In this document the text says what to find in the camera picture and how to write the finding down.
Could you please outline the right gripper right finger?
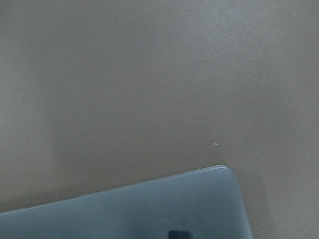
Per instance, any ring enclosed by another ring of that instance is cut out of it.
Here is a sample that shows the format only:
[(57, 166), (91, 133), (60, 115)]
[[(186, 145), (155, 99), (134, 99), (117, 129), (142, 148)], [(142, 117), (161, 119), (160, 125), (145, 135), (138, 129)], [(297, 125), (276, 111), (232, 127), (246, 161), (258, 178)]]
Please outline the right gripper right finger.
[(190, 231), (180, 231), (180, 239), (193, 239), (192, 232), (190, 232)]

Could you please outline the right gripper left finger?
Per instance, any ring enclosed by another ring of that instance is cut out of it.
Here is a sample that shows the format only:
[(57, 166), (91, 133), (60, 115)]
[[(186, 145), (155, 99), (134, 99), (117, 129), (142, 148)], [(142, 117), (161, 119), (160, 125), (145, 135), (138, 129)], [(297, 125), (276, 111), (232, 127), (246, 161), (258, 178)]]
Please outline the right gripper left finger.
[(180, 231), (169, 231), (168, 238), (169, 239), (180, 239)]

